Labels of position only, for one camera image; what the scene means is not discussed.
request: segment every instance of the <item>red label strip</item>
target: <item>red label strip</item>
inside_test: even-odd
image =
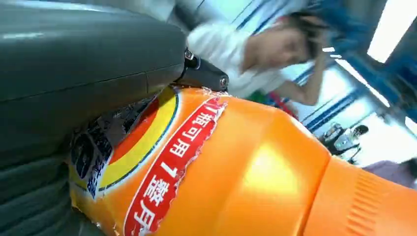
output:
[[[226,103],[205,101],[176,130],[145,175],[124,221],[124,235],[155,232],[177,195],[185,169],[199,154],[217,125]]]

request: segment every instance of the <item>seated person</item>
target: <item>seated person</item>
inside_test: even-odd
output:
[[[357,149],[354,154],[356,155],[360,151],[359,137],[368,131],[369,128],[366,125],[359,125],[355,129],[344,129],[336,123],[320,138],[320,142],[332,155],[341,156],[349,150]],[[350,163],[354,163],[352,156],[346,159]]]
[[[415,188],[417,158],[412,158],[400,164],[392,161],[380,161],[363,169],[394,183]]]
[[[229,93],[247,98],[260,90],[305,105],[317,103],[326,68],[324,23],[306,13],[292,13],[266,31],[251,36],[230,25],[205,23],[188,36],[190,51],[228,74]],[[300,86],[278,69],[316,59],[314,72]]]

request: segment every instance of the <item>white shirt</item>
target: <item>white shirt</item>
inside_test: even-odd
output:
[[[284,81],[278,69],[240,72],[244,48],[250,33],[237,31],[230,25],[207,23],[195,28],[187,37],[188,49],[229,76],[231,95],[246,98],[260,90],[269,93]]]

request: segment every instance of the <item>white wall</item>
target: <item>white wall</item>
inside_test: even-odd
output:
[[[112,6],[150,15],[160,21],[167,21],[176,0],[60,0],[104,6]]]
[[[272,22],[278,16],[286,13],[297,11],[307,5],[307,0],[177,0],[181,2],[189,2],[190,8],[198,10],[196,14],[205,16],[212,16],[220,20],[225,20],[229,23],[239,25],[247,18],[262,2],[266,1],[261,8],[252,16],[247,24],[242,28],[243,30],[253,32],[266,18],[271,16],[279,8],[282,9],[277,12]]]
[[[364,117],[370,115],[377,108],[377,104],[374,103],[369,96],[362,96],[352,103],[352,105],[335,116],[332,120],[314,131],[314,135],[316,137],[322,136],[327,130],[330,129],[334,122],[341,124],[343,128],[352,127],[363,120]]]
[[[407,130],[404,124],[395,120],[384,122],[375,113],[360,124],[369,128],[369,132],[360,138],[362,150],[356,156],[361,166],[381,160],[400,163],[417,157],[417,138]]]

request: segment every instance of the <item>fluorescent light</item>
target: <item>fluorescent light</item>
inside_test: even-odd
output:
[[[386,107],[390,107],[388,100],[382,96],[376,89],[371,87],[368,82],[357,72],[352,65],[349,64],[346,60],[343,59],[335,59],[335,61],[342,66],[347,72],[349,72],[353,77],[355,77],[359,82],[364,84],[373,95],[377,97]]]
[[[368,84],[368,82],[353,68],[352,65],[350,65],[349,62],[342,59],[335,59],[335,61],[345,70],[347,70],[351,75],[353,75],[353,77],[355,77],[359,82],[361,82],[364,85]]]
[[[334,50],[334,47],[330,47],[330,48],[323,48],[323,52],[325,52],[325,53],[332,53],[332,52],[334,52],[335,50]]]
[[[405,125],[411,130],[411,132],[417,135],[417,124],[412,119],[405,117]]]
[[[340,59],[340,58],[342,58],[342,56],[341,56],[341,55],[333,55],[333,54],[331,54],[331,55],[330,55],[330,57],[331,57],[331,58],[339,58],[339,59]]]
[[[388,0],[369,46],[368,55],[385,63],[416,16],[416,0]]]
[[[31,32],[31,33],[5,33],[1,36],[3,39],[20,39],[20,38],[37,38],[43,36],[43,33]]]
[[[386,107],[390,107],[388,100],[384,96],[382,96],[378,91],[376,91],[376,89],[374,89],[370,85],[367,85],[366,87],[371,91],[371,93],[375,97],[377,97],[377,99],[379,99],[382,102],[382,104],[384,104]]]

